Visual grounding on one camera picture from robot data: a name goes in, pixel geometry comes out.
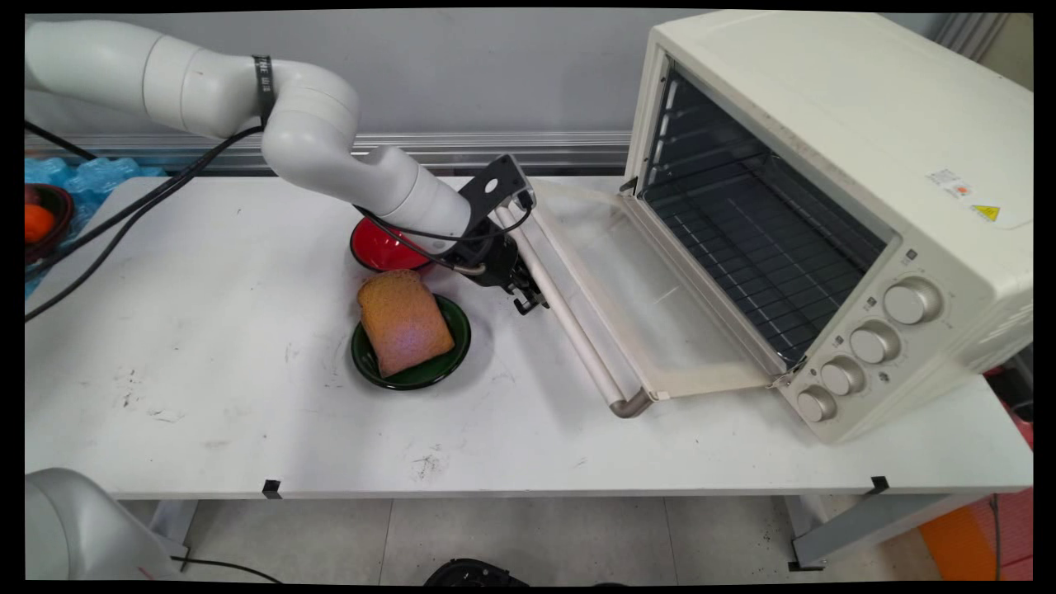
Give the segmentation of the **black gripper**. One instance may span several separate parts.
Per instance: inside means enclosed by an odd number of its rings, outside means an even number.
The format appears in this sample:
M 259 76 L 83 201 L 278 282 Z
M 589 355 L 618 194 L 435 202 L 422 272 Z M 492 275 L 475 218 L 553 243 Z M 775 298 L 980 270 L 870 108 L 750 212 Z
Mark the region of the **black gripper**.
M 461 273 L 465 278 L 482 287 L 499 287 L 510 294 L 517 293 L 514 308 L 521 316 L 526 316 L 542 307 L 549 309 L 547 299 L 540 292 L 535 278 L 524 262 L 521 262 L 516 241 L 508 234 L 494 237 L 457 242 L 450 248 L 450 263 L 460 268 L 479 268 L 479 274 Z

